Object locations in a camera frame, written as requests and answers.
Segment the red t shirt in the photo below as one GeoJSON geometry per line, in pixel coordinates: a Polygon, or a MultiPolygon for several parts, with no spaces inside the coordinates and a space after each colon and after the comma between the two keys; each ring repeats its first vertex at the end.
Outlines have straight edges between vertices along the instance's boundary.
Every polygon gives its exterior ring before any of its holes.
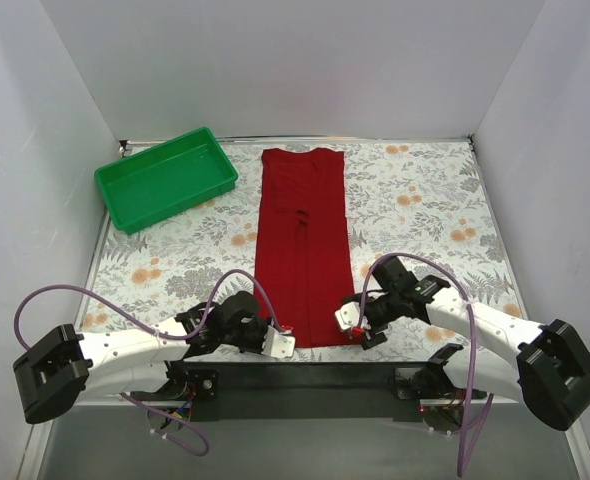
{"type": "Polygon", "coordinates": [[[262,154],[255,277],[262,310],[292,328],[299,348],[352,344],[334,313],[354,293],[344,154],[327,148],[262,154]]]}

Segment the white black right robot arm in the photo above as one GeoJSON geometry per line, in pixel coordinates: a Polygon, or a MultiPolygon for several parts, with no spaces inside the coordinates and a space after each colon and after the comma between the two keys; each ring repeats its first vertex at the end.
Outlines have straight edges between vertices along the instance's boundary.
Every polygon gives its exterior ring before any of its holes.
{"type": "Polygon", "coordinates": [[[362,295],[358,320],[380,334],[390,322],[408,317],[467,337],[502,360],[483,391],[523,402],[547,426],[568,430],[590,405],[590,352],[576,329],[556,319],[545,325],[510,316],[472,301],[448,271],[422,280],[402,264],[402,254],[380,257],[368,278],[383,289],[362,295]]]}

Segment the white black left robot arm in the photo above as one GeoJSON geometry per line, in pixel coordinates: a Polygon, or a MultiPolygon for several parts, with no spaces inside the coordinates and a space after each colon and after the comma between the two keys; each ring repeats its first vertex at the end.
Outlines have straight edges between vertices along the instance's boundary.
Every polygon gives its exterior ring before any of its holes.
{"type": "Polygon", "coordinates": [[[230,345],[242,352],[286,358],[294,339],[259,303],[241,291],[224,302],[202,302],[154,326],[81,334],[70,324],[53,328],[13,364],[24,418],[53,420],[78,401],[129,392],[180,398],[188,386],[180,362],[230,345]]]}

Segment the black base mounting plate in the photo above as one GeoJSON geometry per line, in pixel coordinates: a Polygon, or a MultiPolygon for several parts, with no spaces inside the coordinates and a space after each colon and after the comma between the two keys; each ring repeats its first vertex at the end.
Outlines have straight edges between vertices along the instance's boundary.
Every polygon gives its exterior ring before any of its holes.
{"type": "Polygon", "coordinates": [[[419,422],[424,400],[463,403],[463,390],[419,376],[422,362],[176,363],[157,392],[192,401],[192,418],[325,420],[388,418],[419,422]]]}

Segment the floral patterned table mat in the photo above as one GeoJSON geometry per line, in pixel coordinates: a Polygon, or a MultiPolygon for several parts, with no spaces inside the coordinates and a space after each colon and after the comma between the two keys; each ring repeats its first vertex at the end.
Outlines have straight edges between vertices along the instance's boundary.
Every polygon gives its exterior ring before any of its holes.
{"type": "MultiPolygon", "coordinates": [[[[133,235],[102,225],[77,326],[91,333],[153,324],[214,295],[250,290],[263,142],[226,142],[235,189],[133,235]]],[[[400,252],[416,276],[449,271],[468,295],[514,317],[524,308],[472,148],[466,141],[348,142],[345,199],[354,289],[400,252]]]]}

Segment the green plastic tray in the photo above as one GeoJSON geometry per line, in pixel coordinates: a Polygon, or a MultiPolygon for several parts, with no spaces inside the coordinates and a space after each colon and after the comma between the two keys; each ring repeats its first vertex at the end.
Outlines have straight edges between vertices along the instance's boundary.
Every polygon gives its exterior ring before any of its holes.
{"type": "Polygon", "coordinates": [[[238,173],[202,127],[100,167],[95,180],[113,225],[130,235],[233,190],[238,173]]]}

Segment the aluminium frame rail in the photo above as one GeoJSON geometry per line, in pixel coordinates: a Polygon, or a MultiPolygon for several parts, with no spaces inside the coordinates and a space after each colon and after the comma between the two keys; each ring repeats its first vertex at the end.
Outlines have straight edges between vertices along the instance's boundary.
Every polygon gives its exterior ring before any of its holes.
{"type": "Polygon", "coordinates": [[[34,427],[23,479],[452,479],[459,407],[424,400],[419,422],[388,418],[197,421],[179,441],[116,398],[34,427]]]}

